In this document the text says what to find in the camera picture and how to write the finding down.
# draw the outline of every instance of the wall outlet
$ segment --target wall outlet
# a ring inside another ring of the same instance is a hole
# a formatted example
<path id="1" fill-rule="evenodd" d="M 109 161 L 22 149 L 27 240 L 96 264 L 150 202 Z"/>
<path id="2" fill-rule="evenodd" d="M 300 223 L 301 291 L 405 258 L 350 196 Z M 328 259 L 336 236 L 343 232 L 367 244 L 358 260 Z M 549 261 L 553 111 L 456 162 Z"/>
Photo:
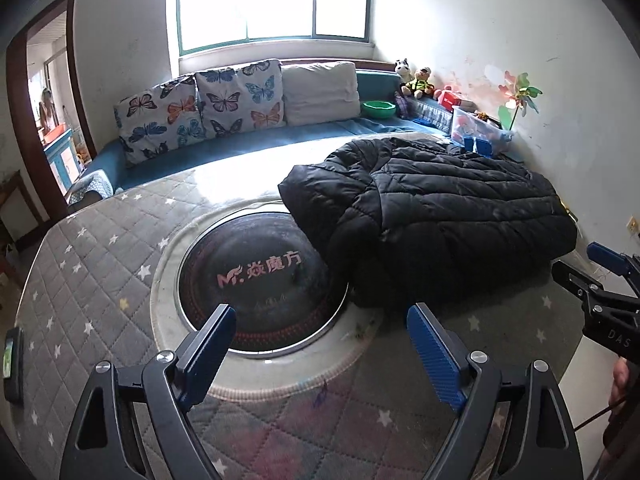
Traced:
<path id="1" fill-rule="evenodd" d="M 629 219 L 629 222 L 626 223 L 626 228 L 632 233 L 637 233 L 639 231 L 638 220 L 636 220 L 635 216 L 632 216 Z"/>

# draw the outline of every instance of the blue sofa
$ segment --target blue sofa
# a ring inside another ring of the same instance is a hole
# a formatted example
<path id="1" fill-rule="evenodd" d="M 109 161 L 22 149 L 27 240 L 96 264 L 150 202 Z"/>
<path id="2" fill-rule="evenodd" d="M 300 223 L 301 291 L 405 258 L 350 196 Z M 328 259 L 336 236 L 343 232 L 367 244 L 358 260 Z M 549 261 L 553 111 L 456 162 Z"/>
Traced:
<path id="1" fill-rule="evenodd" d="M 361 101 L 392 100 L 400 78 L 392 72 L 357 70 L 358 94 Z M 188 170 L 207 162 L 257 152 L 267 148 L 285 146 L 306 140 L 342 137 L 348 135 L 379 134 L 407 131 L 425 131 L 440 134 L 434 128 L 421 126 L 397 117 L 386 120 L 355 118 L 307 126 L 284 126 L 269 130 L 256 130 L 230 137 L 204 140 L 203 142 L 172 150 L 133 167 L 127 167 L 124 151 L 116 139 L 109 142 L 93 160 L 83 176 L 102 170 L 114 192 L 127 190 L 164 176 Z"/>

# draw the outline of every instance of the silver screw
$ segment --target silver screw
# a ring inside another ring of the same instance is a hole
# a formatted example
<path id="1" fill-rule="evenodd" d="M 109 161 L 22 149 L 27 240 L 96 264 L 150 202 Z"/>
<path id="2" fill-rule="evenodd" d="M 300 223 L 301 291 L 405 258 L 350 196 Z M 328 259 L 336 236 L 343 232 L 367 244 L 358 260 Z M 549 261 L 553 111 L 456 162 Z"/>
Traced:
<path id="1" fill-rule="evenodd" d="M 471 360 L 475 363 L 482 364 L 487 362 L 489 358 L 484 352 L 480 350 L 474 350 L 473 352 L 471 352 Z"/>
<path id="2" fill-rule="evenodd" d="M 549 370 L 549 365 L 546 364 L 542 359 L 533 361 L 533 367 L 539 372 L 546 372 L 547 370 Z"/>
<path id="3" fill-rule="evenodd" d="M 95 365 L 95 371 L 99 374 L 103 374 L 111 370 L 111 363 L 108 361 L 100 361 L 97 365 Z"/>
<path id="4" fill-rule="evenodd" d="M 174 353 L 170 350 L 162 350 L 157 356 L 156 361 L 160 363 L 168 363 L 174 358 Z"/>

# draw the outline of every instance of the doorway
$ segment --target doorway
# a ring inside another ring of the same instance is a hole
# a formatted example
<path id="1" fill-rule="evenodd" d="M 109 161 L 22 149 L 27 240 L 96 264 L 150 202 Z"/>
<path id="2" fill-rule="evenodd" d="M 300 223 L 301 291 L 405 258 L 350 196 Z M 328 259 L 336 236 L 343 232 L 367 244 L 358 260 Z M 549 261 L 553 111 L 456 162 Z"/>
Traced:
<path id="1" fill-rule="evenodd" d="M 6 53 L 15 137 L 53 221 L 68 214 L 70 189 L 95 157 L 76 74 L 73 9 L 74 0 L 56 0 L 14 37 Z"/>

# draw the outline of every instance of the window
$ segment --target window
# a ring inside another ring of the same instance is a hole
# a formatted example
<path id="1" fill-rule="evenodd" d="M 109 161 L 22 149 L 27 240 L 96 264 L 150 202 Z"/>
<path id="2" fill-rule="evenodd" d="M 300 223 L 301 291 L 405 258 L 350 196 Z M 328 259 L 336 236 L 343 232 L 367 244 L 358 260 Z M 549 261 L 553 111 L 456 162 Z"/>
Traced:
<path id="1" fill-rule="evenodd" d="M 368 41 L 369 0 L 177 0 L 180 54 L 274 38 Z"/>

